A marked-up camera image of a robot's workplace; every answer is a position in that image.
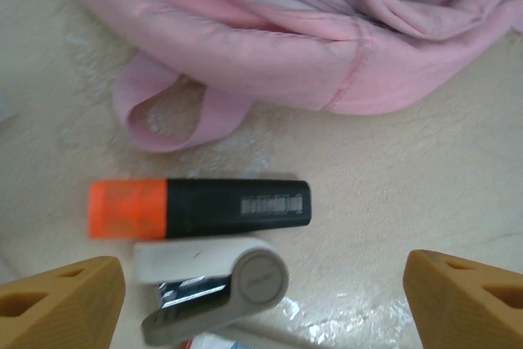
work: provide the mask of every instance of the fabric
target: fabric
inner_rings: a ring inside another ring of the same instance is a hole
[[[152,151],[224,136],[254,100],[339,114],[403,109],[523,16],[523,0],[83,1],[148,54],[117,81],[114,104],[136,143]],[[130,113],[178,73],[212,90],[195,135],[167,141]]]

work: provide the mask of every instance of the orange highlighter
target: orange highlighter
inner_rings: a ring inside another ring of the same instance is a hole
[[[233,235],[310,222],[311,188],[305,181],[96,181],[89,200],[92,239]]]

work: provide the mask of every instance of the barcode label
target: barcode label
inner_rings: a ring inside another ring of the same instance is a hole
[[[303,212],[303,197],[277,196],[271,198],[243,198],[241,214],[287,214]]]

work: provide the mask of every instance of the backpack strap loop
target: backpack strap loop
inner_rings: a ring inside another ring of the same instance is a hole
[[[253,100],[207,87],[198,126],[187,140],[159,135],[132,118],[141,103],[167,90],[180,74],[139,52],[114,84],[113,103],[120,122],[143,150],[168,153],[215,141],[232,133],[244,120]]]

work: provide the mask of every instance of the orange 3d printed part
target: orange 3d printed part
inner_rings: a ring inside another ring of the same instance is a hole
[[[0,349],[108,349],[125,282],[95,257],[0,286]]]
[[[404,287],[425,349],[523,348],[523,275],[413,251]]]

